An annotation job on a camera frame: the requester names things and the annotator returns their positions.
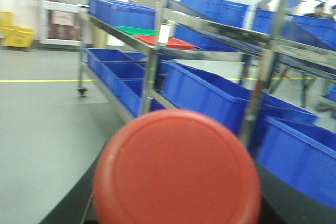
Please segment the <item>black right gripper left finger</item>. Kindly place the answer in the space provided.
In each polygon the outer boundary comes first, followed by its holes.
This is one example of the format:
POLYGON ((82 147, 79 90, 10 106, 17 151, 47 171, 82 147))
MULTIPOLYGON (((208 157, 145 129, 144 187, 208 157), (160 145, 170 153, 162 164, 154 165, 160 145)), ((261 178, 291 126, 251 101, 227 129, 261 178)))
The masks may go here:
POLYGON ((99 157, 97 155, 73 188, 40 223, 95 223, 89 219, 89 212, 92 207, 93 178, 99 157))

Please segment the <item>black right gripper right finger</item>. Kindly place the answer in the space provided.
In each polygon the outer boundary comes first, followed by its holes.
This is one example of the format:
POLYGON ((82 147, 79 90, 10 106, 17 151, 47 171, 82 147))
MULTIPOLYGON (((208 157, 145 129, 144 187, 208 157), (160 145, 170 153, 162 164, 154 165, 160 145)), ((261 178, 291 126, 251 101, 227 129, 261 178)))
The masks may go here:
POLYGON ((335 210, 297 191, 255 162, 261 184, 259 223, 335 223, 335 210))

